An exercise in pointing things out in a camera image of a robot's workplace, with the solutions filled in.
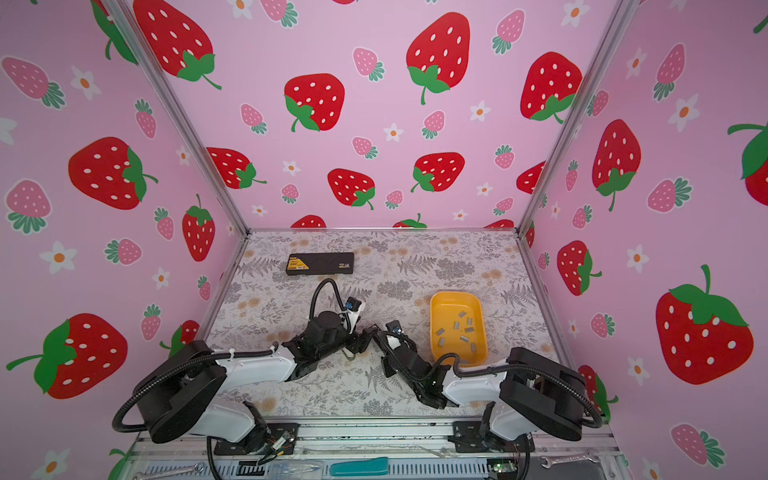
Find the wrench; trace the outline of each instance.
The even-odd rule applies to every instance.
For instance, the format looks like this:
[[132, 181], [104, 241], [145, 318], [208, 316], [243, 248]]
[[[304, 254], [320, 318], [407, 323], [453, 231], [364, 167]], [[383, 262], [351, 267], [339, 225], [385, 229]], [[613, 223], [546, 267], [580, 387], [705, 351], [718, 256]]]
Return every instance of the wrench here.
[[581, 453], [578, 455], [570, 455], [568, 457], [557, 457], [557, 458], [549, 458], [549, 457], [541, 457], [541, 466], [544, 468], [552, 468], [552, 466], [556, 463], [569, 463], [569, 462], [579, 462], [581, 460], [589, 460], [593, 463], [599, 463], [600, 459], [598, 458], [598, 453], [595, 450], [589, 449], [586, 453]]

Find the pink strawberry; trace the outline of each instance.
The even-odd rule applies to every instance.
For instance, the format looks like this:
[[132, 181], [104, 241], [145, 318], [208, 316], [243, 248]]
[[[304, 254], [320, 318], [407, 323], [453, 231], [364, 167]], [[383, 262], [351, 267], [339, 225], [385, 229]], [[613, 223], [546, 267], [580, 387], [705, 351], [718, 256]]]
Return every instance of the pink strawberry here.
[[294, 184], [287, 184], [280, 193], [283, 194], [283, 200], [288, 204], [296, 203], [299, 198], [299, 189]]
[[592, 331], [602, 339], [613, 336], [616, 331], [616, 323], [614, 323], [614, 319], [607, 313], [605, 315], [598, 313], [592, 317], [590, 325], [592, 326]]
[[210, 300], [210, 282], [206, 276], [197, 279], [197, 288], [200, 289], [200, 298], [206, 302]]
[[590, 220], [592, 220], [592, 207], [589, 205], [584, 205], [583, 207], [579, 207], [578, 210], [576, 210], [571, 223], [573, 224], [574, 228], [582, 230], [587, 226], [587, 223], [589, 223]]
[[445, 112], [442, 110], [433, 111], [427, 118], [424, 119], [424, 128], [422, 128], [422, 135], [427, 140], [431, 140], [437, 137], [437, 133], [440, 132], [445, 126]]
[[243, 123], [250, 127], [252, 132], [259, 135], [266, 133], [264, 117], [256, 108], [253, 108], [248, 104], [242, 104], [240, 106], [240, 117], [243, 119]]
[[141, 258], [141, 247], [133, 240], [124, 238], [120, 240], [120, 243], [117, 240], [107, 243], [107, 249], [104, 253], [106, 253], [107, 260], [112, 263], [120, 262], [123, 265], [131, 265]]
[[674, 183], [667, 178], [648, 195], [648, 208], [662, 214], [671, 212], [674, 207], [680, 208], [690, 200], [690, 192], [693, 189], [688, 180], [682, 177], [677, 178]]
[[293, 3], [286, 0], [261, 0], [266, 16], [273, 22], [280, 22], [284, 28], [293, 28], [299, 22], [299, 13], [293, 9]]
[[352, 139], [352, 146], [355, 152], [367, 159], [376, 158], [379, 155], [379, 151], [373, 146], [373, 142], [363, 137], [354, 137]]
[[496, 149], [496, 159], [494, 163], [498, 165], [502, 170], [507, 170], [512, 166], [512, 162], [515, 161], [515, 154], [512, 153], [512, 148], [509, 145], [502, 145]]
[[569, 192], [576, 186], [576, 179], [578, 179], [578, 162], [571, 160], [568, 164], [568, 173], [565, 175], [565, 189]]
[[402, 203], [402, 192], [400, 190], [393, 190], [386, 196], [385, 205], [390, 210], [394, 210]]
[[718, 441], [704, 430], [697, 431], [692, 425], [681, 423], [672, 427], [670, 436], [677, 447], [699, 465], [710, 463], [714, 468], [725, 465], [725, 452], [718, 446]]
[[5, 74], [16, 85], [19, 91], [32, 100], [39, 100], [48, 108], [60, 109], [65, 105], [64, 92], [54, 81], [49, 82], [48, 76], [37, 65], [6, 55], [0, 61]]
[[13, 230], [29, 235], [48, 226], [43, 219], [51, 214], [51, 202], [43, 187], [33, 180], [17, 182], [5, 195], [5, 205], [11, 211], [6, 218]]
[[168, 210], [158, 207], [154, 211], [154, 221], [157, 222], [157, 232], [165, 239], [174, 237], [174, 219], [168, 216]]
[[512, 48], [512, 44], [523, 35], [525, 12], [515, 10], [501, 20], [496, 27], [497, 36], [493, 38], [493, 49], [496, 55], [503, 55]]
[[685, 68], [685, 45], [678, 43], [672, 47], [659, 72], [656, 73], [657, 83], [654, 86], [654, 99], [662, 101], [674, 90], [674, 82], [680, 78]]
[[603, 108], [608, 105], [608, 92], [600, 90], [598, 94], [593, 95], [587, 106], [587, 115], [590, 117], [597, 117]]
[[147, 138], [154, 138], [154, 134], [157, 133], [157, 122], [152, 116], [152, 109], [149, 108], [149, 104], [144, 101], [143, 98], [136, 100], [136, 122], [139, 124], [139, 128], [147, 135]]
[[538, 256], [538, 267], [542, 270], [546, 270], [549, 266], [549, 253], [543, 252]]
[[493, 209], [494, 215], [504, 215], [512, 208], [512, 204], [515, 201], [511, 197], [507, 197], [504, 200], [496, 204], [496, 208]]
[[160, 329], [160, 307], [154, 303], [147, 307], [144, 319], [141, 320], [141, 335], [148, 342], [154, 338]]
[[368, 77], [370, 81], [379, 81], [384, 78], [384, 65], [376, 57], [376, 54], [365, 48], [355, 48], [352, 52], [357, 73]]

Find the table surface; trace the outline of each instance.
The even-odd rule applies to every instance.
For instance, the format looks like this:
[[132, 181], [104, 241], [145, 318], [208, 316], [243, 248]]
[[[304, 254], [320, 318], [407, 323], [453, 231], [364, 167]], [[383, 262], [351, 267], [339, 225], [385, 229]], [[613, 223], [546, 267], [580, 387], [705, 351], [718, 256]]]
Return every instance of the table surface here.
[[[399, 320], [419, 353], [429, 346], [429, 300], [443, 290], [476, 295], [483, 309], [488, 360], [523, 346], [557, 361], [549, 332], [523, 265], [515, 235], [494, 230], [291, 230], [262, 231], [240, 261], [207, 343], [214, 349], [266, 349], [306, 327], [310, 300], [324, 276], [288, 276], [290, 253], [354, 252], [352, 275], [332, 275], [342, 299], [367, 304], [358, 329]], [[333, 289], [316, 310], [338, 311]], [[375, 343], [353, 361], [341, 353], [295, 382], [262, 382], [220, 393], [253, 402], [265, 418], [433, 417], [481, 415], [485, 402], [435, 410], [417, 402], [398, 376], [386, 378]]]

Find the red strawberry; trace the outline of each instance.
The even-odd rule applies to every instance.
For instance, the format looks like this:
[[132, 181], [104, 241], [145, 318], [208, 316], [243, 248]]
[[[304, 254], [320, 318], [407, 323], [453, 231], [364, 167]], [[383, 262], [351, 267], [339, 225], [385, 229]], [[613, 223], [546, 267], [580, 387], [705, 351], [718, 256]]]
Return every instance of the red strawberry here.
[[427, 27], [408, 47], [406, 65], [411, 80], [432, 93], [450, 90], [464, 78], [469, 63], [469, 20], [446, 13]]
[[592, 184], [600, 195], [613, 195], [609, 212], [614, 211], [616, 192], [629, 187], [640, 166], [640, 142], [623, 120], [614, 120], [605, 128], [592, 165]]
[[558, 113], [571, 106], [581, 85], [581, 70], [566, 57], [550, 51], [533, 62], [525, 79], [520, 112], [531, 120], [552, 116], [560, 123]]
[[117, 240], [112, 240], [107, 243], [107, 249], [104, 251], [107, 260], [117, 264], [131, 265], [141, 258], [141, 247], [139, 247], [130, 238], [124, 238], [118, 243]]
[[48, 108], [60, 109], [65, 105], [64, 92], [58, 83], [48, 81], [48, 76], [37, 65], [6, 55], [0, 61], [5, 74], [19, 91], [32, 100], [39, 100]]
[[424, 128], [422, 135], [427, 140], [437, 137], [437, 134], [445, 127], [445, 112], [442, 110], [433, 111], [424, 119]]
[[587, 115], [597, 117], [606, 105], [608, 105], [608, 92], [600, 90], [598, 94], [592, 95], [592, 99], [587, 106]]
[[379, 61], [376, 54], [365, 48], [355, 48], [352, 52], [357, 73], [368, 77], [370, 81], [379, 81], [384, 78], [384, 64]]
[[589, 205], [584, 205], [583, 207], [579, 207], [576, 210], [573, 220], [571, 220], [571, 224], [574, 226], [574, 228], [578, 228], [579, 230], [582, 230], [584, 227], [587, 226], [587, 223], [589, 223], [591, 220], [592, 220], [592, 207], [590, 207]]
[[359, 156], [365, 157], [369, 160], [376, 158], [376, 156], [379, 155], [379, 151], [376, 150], [376, 147], [374, 147], [373, 143], [367, 138], [354, 137], [352, 139], [352, 146]]
[[464, 157], [455, 152], [424, 155], [413, 166], [413, 180], [418, 183], [411, 193], [419, 186], [427, 192], [442, 192], [453, 185], [464, 170], [464, 163]]
[[504, 17], [496, 27], [497, 36], [493, 38], [493, 50], [496, 55], [503, 55], [512, 48], [512, 44], [523, 35], [523, 25], [525, 23], [525, 12], [515, 10]]
[[187, 249], [196, 262], [202, 262], [208, 256], [214, 243], [216, 225], [208, 210], [203, 208], [200, 195], [196, 195], [197, 205], [193, 205], [181, 219], [181, 232], [187, 242]]
[[515, 154], [512, 153], [512, 148], [509, 145], [502, 145], [496, 149], [496, 159], [493, 161], [502, 170], [507, 170], [515, 161]]
[[55, 399], [70, 399], [93, 388], [115, 373], [125, 362], [128, 344], [104, 319], [80, 313], [54, 328], [43, 342], [42, 355], [10, 362], [11, 370], [21, 363], [40, 359], [35, 382]]
[[168, 210], [158, 207], [154, 211], [154, 221], [157, 222], [157, 232], [165, 239], [174, 237], [174, 219], [168, 216]]
[[300, 219], [298, 219], [290, 227], [291, 228], [325, 228], [326, 222], [325, 220], [318, 217], [317, 215], [307, 215], [305, 217], [301, 217]]
[[421, 220], [422, 215], [419, 214], [416, 220], [410, 218], [408, 220], [401, 220], [392, 225], [392, 228], [426, 228], [427, 226], [424, 223], [421, 223]]
[[293, 3], [287, 0], [261, 0], [264, 12], [273, 22], [280, 22], [283, 28], [293, 28], [299, 23], [299, 13], [293, 9]]
[[48, 226], [43, 219], [51, 214], [51, 202], [43, 187], [33, 180], [16, 182], [5, 195], [5, 206], [11, 211], [6, 218], [13, 230], [29, 235]]
[[328, 172], [328, 185], [333, 191], [333, 196], [341, 204], [349, 207], [362, 207], [368, 204], [373, 210], [371, 199], [376, 195], [376, 185], [368, 175], [335, 168]]
[[714, 468], [725, 465], [723, 457], [726, 454], [719, 447], [720, 443], [704, 430], [699, 432], [692, 425], [681, 423], [670, 429], [670, 436], [674, 444], [697, 464], [706, 466], [709, 462]]
[[210, 282], [207, 276], [201, 276], [197, 279], [197, 288], [200, 290], [200, 298], [206, 302], [210, 300]]
[[605, 315], [598, 313], [593, 316], [590, 326], [592, 327], [592, 331], [602, 339], [613, 336], [616, 331], [616, 323], [614, 323], [613, 317], [607, 313]]
[[570, 242], [558, 252], [558, 272], [565, 286], [575, 296], [586, 292], [591, 276], [602, 276], [602, 272], [592, 273], [592, 255], [587, 246], [579, 240]]
[[538, 183], [538, 178], [544, 170], [545, 163], [547, 162], [541, 162], [521, 173], [517, 181], [518, 190], [524, 191], [527, 194], [533, 194], [533, 189]]
[[283, 194], [283, 201], [289, 205], [296, 203], [299, 199], [299, 189], [294, 184], [287, 184], [280, 193]]
[[229, 148], [207, 148], [211, 159], [221, 175], [221, 180], [229, 188], [239, 190], [248, 188], [253, 182], [265, 184], [265, 180], [256, 180], [256, 168], [248, 157]]
[[148, 342], [152, 340], [157, 335], [160, 324], [160, 307], [153, 303], [147, 307], [144, 312], [144, 319], [141, 320], [141, 335], [144, 336], [144, 340]]
[[163, 70], [221, 90], [206, 77], [214, 71], [214, 46], [197, 23], [163, 0], [134, 0], [134, 15]]
[[339, 122], [344, 105], [344, 85], [330, 73], [302, 75], [288, 80], [286, 108], [296, 117], [290, 130], [301, 122], [309, 130], [326, 131]]
[[565, 189], [569, 192], [576, 186], [576, 180], [578, 179], [578, 162], [571, 160], [568, 164], [568, 173], [565, 175]]
[[147, 193], [149, 178], [139, 157], [124, 141], [105, 137], [72, 155], [69, 159], [69, 180], [91, 198], [119, 210], [138, 206]]
[[728, 128], [728, 134], [740, 130], [760, 130], [744, 148], [741, 156], [742, 179], [746, 191], [763, 205], [768, 205], [768, 124], [738, 124]]
[[174, 336], [170, 339], [170, 346], [165, 346], [161, 340], [160, 346], [164, 349], [170, 350], [168, 353], [168, 358], [174, 356], [176, 352], [194, 340], [194, 337], [197, 335], [197, 330], [199, 328], [200, 325], [197, 322], [194, 320], [187, 320], [186, 322], [182, 323], [181, 326], [174, 332]]
[[483, 228], [515, 228], [515, 222], [512, 220], [502, 219], [486, 225]]
[[702, 265], [707, 290], [681, 285], [656, 305], [656, 328], [670, 371], [693, 385], [739, 368], [752, 355], [752, 333], [730, 300], [710, 295], [710, 268]]
[[662, 101], [674, 90], [674, 82], [680, 78], [685, 68], [685, 45], [678, 43], [672, 47], [659, 72], [656, 73], [657, 83], [654, 85], [654, 99]]
[[666, 214], [674, 207], [682, 207], [690, 200], [690, 192], [694, 188], [688, 184], [688, 180], [680, 177], [674, 182], [666, 179], [648, 195], [648, 208]]
[[402, 191], [392, 190], [389, 195], [386, 196], [385, 205], [390, 210], [394, 210], [402, 203]]
[[512, 204], [514, 202], [515, 201], [511, 197], [505, 198], [496, 204], [496, 208], [493, 209], [493, 214], [496, 216], [506, 214], [510, 209], [512, 209]]
[[240, 106], [240, 117], [243, 119], [243, 123], [250, 127], [252, 132], [259, 135], [266, 133], [266, 122], [264, 122], [264, 117], [256, 108], [248, 104], [242, 104]]

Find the white flower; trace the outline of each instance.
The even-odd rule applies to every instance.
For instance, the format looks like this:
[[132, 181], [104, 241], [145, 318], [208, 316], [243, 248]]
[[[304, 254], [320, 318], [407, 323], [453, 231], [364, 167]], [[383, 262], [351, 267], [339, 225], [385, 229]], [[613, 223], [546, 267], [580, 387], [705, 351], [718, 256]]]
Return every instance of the white flower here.
[[643, 246], [638, 245], [636, 249], [632, 250], [631, 248], [627, 248], [627, 255], [629, 256], [629, 261], [627, 262], [627, 268], [634, 267], [635, 270], [637, 270], [638, 273], [642, 273], [643, 271], [643, 264], [648, 263], [648, 255], [643, 255]]
[[51, 480], [55, 475], [64, 473], [67, 471], [67, 455], [69, 455], [69, 449], [64, 450], [62, 453], [56, 453], [50, 451], [45, 454], [45, 464], [38, 468], [29, 478], [40, 478], [41, 480]]
[[189, 164], [190, 164], [190, 154], [187, 151], [186, 147], [182, 147], [182, 148], [176, 150], [176, 155], [179, 156], [179, 163], [180, 164], [189, 166]]
[[664, 480], [659, 475], [659, 464], [651, 463], [643, 457], [643, 476], [648, 480]]
[[170, 278], [170, 272], [166, 272], [163, 270], [163, 267], [160, 266], [157, 268], [157, 275], [152, 276], [152, 280], [154, 280], [156, 283], [157, 289], [161, 289], [164, 286], [170, 286], [168, 283], [168, 278]]
[[573, 25], [576, 28], [581, 21], [581, 16], [589, 12], [589, 5], [584, 5], [584, 0], [576, 0], [573, 3], [566, 3], [563, 9], [565, 16], [560, 26]]
[[296, 166], [296, 162], [283, 162], [283, 171], [288, 172], [291, 177], [296, 176], [296, 172], [300, 172], [301, 169]]
[[50, 270], [51, 275], [53, 275], [62, 268], [66, 270], [74, 270], [74, 263], [72, 263], [72, 259], [77, 254], [77, 252], [78, 251], [74, 248], [66, 250], [64, 245], [61, 245], [61, 242], [55, 241], [53, 243], [53, 251], [41, 253], [40, 258], [46, 262], [51, 263]]
[[628, 356], [627, 361], [629, 362], [629, 370], [627, 370], [627, 375], [633, 376], [635, 380], [637, 380], [637, 384], [642, 386], [643, 385], [643, 379], [650, 378], [650, 373], [646, 369], [643, 368], [643, 359], [632, 359], [632, 357]]
[[469, 111], [472, 112], [472, 116], [469, 118], [469, 120], [485, 121], [485, 114], [491, 111], [491, 108], [486, 107], [485, 100], [483, 100], [483, 101], [480, 101], [480, 103], [477, 104], [477, 106], [470, 107]]
[[8, 145], [13, 145], [11, 130], [14, 128], [16, 128], [16, 122], [10, 118], [0, 118], [0, 141], [3, 141]]
[[227, 0], [232, 5], [232, 15], [234, 18], [245, 17], [249, 20], [253, 20], [250, 14], [250, 6], [253, 5], [253, 0]]
[[627, 70], [627, 78], [637, 77], [640, 74], [640, 66], [647, 56], [647, 53], [643, 53], [639, 48], [637, 49], [634, 57], [627, 60], [627, 68], [629, 68], [629, 70]]
[[676, 111], [672, 114], [668, 123], [677, 124], [677, 131], [683, 131], [685, 124], [688, 123], [688, 121], [699, 117], [698, 109], [694, 108], [698, 100], [699, 94], [695, 94], [693, 97], [689, 98], [688, 101], [685, 101], [682, 98], [678, 99], [677, 103], [675, 103]]
[[93, 100], [94, 95], [101, 93], [99, 87], [94, 83], [94, 75], [91, 72], [86, 71], [83, 73], [79, 68], [72, 65], [72, 74], [74, 75], [74, 78], [72, 78], [70, 84], [73, 87], [82, 90], [83, 95], [85, 95], [88, 100]]
[[568, 331], [571, 332], [571, 335], [573, 335], [574, 338], [576, 338], [576, 335], [578, 335], [579, 332], [579, 329], [576, 326], [576, 320], [571, 320], [568, 322]]
[[394, 140], [394, 141], [400, 141], [400, 135], [402, 135], [402, 130], [399, 130], [397, 128], [396, 124], [392, 124], [390, 128], [385, 128], [384, 133], [386, 134], [386, 140]]
[[491, 193], [491, 190], [493, 190], [493, 187], [489, 187], [488, 182], [485, 182], [483, 185], [478, 187], [478, 197], [480, 195], [485, 195], [487, 197], [488, 194]]

